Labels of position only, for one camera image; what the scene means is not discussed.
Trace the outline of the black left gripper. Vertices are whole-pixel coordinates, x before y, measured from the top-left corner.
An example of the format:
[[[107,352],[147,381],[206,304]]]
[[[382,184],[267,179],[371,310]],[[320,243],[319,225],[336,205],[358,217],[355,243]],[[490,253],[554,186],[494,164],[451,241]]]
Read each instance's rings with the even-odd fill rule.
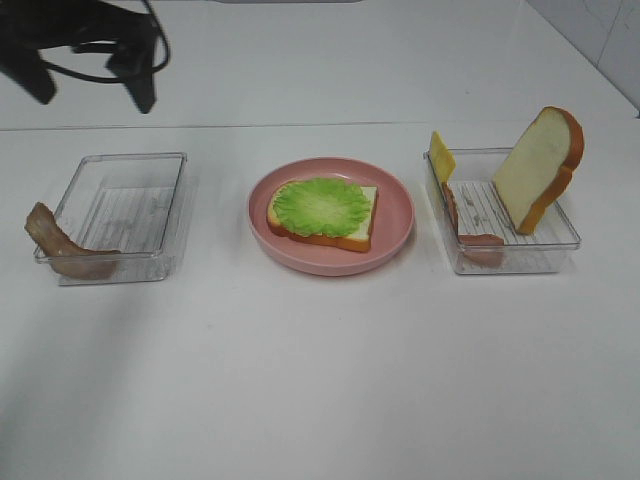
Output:
[[[68,47],[74,53],[105,53],[107,69],[119,79],[140,113],[156,102],[153,74],[160,22],[151,3],[137,12],[108,1],[3,1],[1,72],[40,104],[49,104],[56,85],[48,69],[76,72],[44,60],[42,50]]]

